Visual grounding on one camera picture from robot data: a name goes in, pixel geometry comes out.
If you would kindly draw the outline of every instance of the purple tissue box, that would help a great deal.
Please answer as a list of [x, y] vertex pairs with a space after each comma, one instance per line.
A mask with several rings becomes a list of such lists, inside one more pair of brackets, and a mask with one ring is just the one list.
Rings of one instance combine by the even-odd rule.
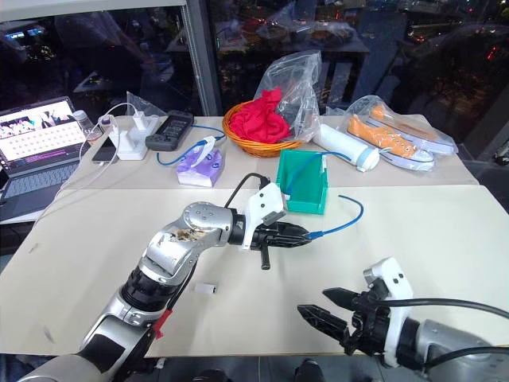
[[212, 187], [223, 169], [223, 155], [213, 149], [197, 166], [192, 167], [204, 147], [198, 146], [187, 154], [177, 166], [178, 182], [181, 185]]

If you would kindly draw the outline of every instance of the wicker basket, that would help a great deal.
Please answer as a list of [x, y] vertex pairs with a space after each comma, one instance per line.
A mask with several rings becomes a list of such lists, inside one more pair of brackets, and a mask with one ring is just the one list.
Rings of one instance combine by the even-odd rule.
[[241, 139], [236, 133], [234, 133], [230, 129], [230, 119], [237, 111], [239, 111], [239, 109], [243, 105], [249, 102], [252, 101], [235, 105], [230, 110], [228, 110], [228, 113], [226, 113], [226, 115], [223, 118], [224, 134], [226, 134], [228, 138], [231, 139], [233, 142], [237, 143], [237, 145], [239, 145], [242, 150], [246, 151], [250, 155], [253, 155], [254, 157], [272, 158], [278, 157], [279, 154], [281, 153], [281, 150], [297, 149], [302, 144], [302, 142], [298, 141], [288, 141], [281, 143], [260, 143], [255, 141], [248, 141], [246, 139]]

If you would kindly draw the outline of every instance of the laptop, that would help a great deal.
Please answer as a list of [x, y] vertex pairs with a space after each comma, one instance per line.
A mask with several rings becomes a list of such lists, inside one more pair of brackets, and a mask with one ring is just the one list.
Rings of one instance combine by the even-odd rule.
[[0, 220], [45, 209], [79, 164], [85, 141], [68, 97], [0, 112], [0, 163], [9, 176]]

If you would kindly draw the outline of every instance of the white power strip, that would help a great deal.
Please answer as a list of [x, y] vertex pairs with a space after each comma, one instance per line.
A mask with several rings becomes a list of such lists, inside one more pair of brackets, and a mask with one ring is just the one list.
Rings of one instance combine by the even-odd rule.
[[134, 125], [129, 130], [120, 130], [116, 123], [112, 123], [109, 134], [115, 146], [120, 142], [117, 156], [123, 161], [141, 161], [145, 157], [148, 150], [145, 146], [145, 138], [152, 134], [159, 122], [159, 117], [147, 117], [142, 111], [136, 111], [133, 120]]

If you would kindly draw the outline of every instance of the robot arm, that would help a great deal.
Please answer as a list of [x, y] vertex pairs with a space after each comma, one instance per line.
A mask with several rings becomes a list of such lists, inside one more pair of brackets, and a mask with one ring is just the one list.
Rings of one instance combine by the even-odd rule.
[[342, 288], [324, 290], [336, 305], [353, 311], [350, 334], [346, 321], [315, 305], [299, 305], [301, 316], [315, 329], [337, 340], [347, 355], [357, 349], [380, 356], [388, 367], [399, 365], [421, 372], [433, 382], [509, 381], [509, 349], [504, 354], [475, 354], [428, 367], [440, 356], [461, 349], [489, 346], [473, 334], [425, 320], [409, 318], [410, 307], [381, 302], [412, 298], [410, 284], [393, 258], [364, 271], [370, 290], [356, 293]]
[[261, 250], [262, 269], [268, 269], [268, 246], [290, 248], [309, 243], [305, 229], [277, 221], [284, 216], [284, 201], [279, 188], [267, 183], [250, 198], [245, 215], [207, 202], [187, 206], [179, 219], [149, 242], [138, 266], [85, 337], [81, 350], [50, 360], [20, 381], [124, 380], [171, 313], [201, 252], [226, 243], [243, 245]]

